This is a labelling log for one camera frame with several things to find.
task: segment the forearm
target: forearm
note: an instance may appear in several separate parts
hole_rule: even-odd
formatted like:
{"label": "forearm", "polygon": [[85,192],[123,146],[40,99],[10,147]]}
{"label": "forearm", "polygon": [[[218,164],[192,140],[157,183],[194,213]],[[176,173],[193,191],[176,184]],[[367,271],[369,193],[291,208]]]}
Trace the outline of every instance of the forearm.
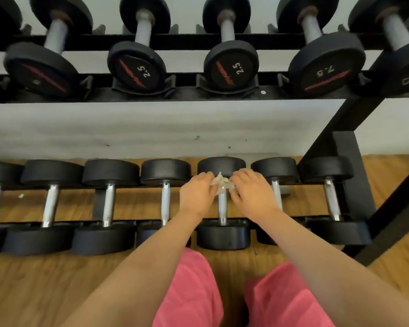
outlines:
{"label": "forearm", "polygon": [[64,327],[151,326],[199,221],[179,212],[132,252]]}
{"label": "forearm", "polygon": [[282,211],[259,226],[282,248],[337,327],[409,327],[409,300]]}

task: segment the white wall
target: white wall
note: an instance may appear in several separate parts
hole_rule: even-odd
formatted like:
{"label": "white wall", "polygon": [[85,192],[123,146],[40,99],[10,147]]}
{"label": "white wall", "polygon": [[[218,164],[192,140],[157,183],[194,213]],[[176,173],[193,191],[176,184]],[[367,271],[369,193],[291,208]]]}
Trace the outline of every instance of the white wall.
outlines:
{"label": "white wall", "polygon": [[[28,0],[16,0],[34,34],[45,28]],[[95,26],[120,33],[120,0],[84,0]],[[325,27],[346,24],[357,0],[341,0]],[[194,33],[205,0],[166,0],[172,23]],[[250,0],[252,32],[276,22],[279,0]],[[160,51],[169,72],[201,72],[207,51]],[[284,71],[294,50],[260,50],[260,71]],[[377,51],[367,52],[368,68]],[[65,52],[82,73],[107,73],[107,52]],[[3,54],[0,53],[0,74]],[[278,153],[302,155],[342,100],[0,105],[0,158],[176,157]],[[387,99],[357,129],[363,154],[409,154],[409,99]]]}

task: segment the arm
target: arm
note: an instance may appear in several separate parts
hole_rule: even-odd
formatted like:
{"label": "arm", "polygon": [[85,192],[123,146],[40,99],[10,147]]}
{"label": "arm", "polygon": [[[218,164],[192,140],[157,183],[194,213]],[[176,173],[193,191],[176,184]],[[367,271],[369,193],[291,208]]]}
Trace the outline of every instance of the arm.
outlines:
{"label": "arm", "polygon": [[409,300],[278,208],[265,178],[242,169],[230,195],[281,247],[337,327],[409,327]]}
{"label": "arm", "polygon": [[182,251],[214,200],[213,178],[201,173],[184,185],[179,213],[135,249],[62,327],[151,326]]}

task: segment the pink shorts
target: pink shorts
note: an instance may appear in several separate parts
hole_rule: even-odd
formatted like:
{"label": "pink shorts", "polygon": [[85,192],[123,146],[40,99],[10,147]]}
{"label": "pink shorts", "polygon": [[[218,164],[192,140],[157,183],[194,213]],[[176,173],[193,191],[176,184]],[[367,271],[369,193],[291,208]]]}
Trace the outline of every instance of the pink shorts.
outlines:
{"label": "pink shorts", "polygon": [[[248,280],[245,302],[249,327],[334,327],[290,263]],[[222,318],[223,304],[211,267],[201,253],[186,248],[153,327],[218,327]]]}

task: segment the wooden floor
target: wooden floor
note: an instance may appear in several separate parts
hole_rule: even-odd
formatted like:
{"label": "wooden floor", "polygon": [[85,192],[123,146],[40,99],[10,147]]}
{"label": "wooden floor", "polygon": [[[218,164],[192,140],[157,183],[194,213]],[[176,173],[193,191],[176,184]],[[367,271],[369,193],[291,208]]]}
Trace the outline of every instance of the wooden floor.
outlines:
{"label": "wooden floor", "polygon": [[[197,168],[199,159],[185,159]],[[366,156],[376,205],[393,192],[409,174],[407,156]],[[149,219],[160,216],[160,189],[118,190],[115,219]],[[171,214],[179,209],[179,189],[171,194]],[[0,205],[0,222],[42,219],[44,191],[5,192]],[[94,191],[62,191],[57,220],[91,218]],[[240,213],[229,202],[229,217]],[[293,186],[284,198],[286,213],[326,214],[321,186]],[[217,200],[209,217],[218,216]],[[224,326],[240,326],[243,284],[251,276],[264,275],[285,261],[279,248],[258,244],[253,236],[249,249],[214,252],[197,248],[210,263],[222,296]],[[96,257],[68,253],[15,258],[0,254],[0,327],[59,326],[65,318],[106,278],[129,252]],[[409,234],[369,267],[378,276],[409,296]]]}

